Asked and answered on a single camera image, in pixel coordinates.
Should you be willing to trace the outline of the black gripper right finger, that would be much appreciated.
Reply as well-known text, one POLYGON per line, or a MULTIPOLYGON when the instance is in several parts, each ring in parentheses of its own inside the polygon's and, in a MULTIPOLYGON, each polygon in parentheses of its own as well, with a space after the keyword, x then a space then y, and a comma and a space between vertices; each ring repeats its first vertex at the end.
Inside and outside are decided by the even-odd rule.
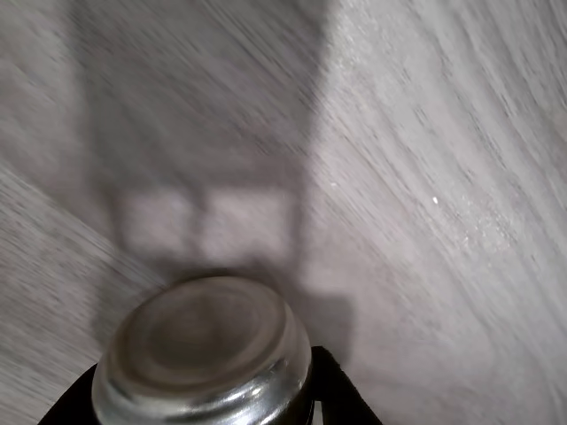
POLYGON ((331 353, 312 348, 312 394, 322 404, 322 423, 332 425, 381 425, 331 353))

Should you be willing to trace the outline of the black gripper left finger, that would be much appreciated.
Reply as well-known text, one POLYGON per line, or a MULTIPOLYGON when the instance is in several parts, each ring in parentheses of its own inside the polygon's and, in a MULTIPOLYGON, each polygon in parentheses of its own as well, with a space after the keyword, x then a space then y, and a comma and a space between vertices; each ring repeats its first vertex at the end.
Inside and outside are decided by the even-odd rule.
POLYGON ((99 425, 92 403, 97 364, 85 371, 38 422, 39 425, 99 425))

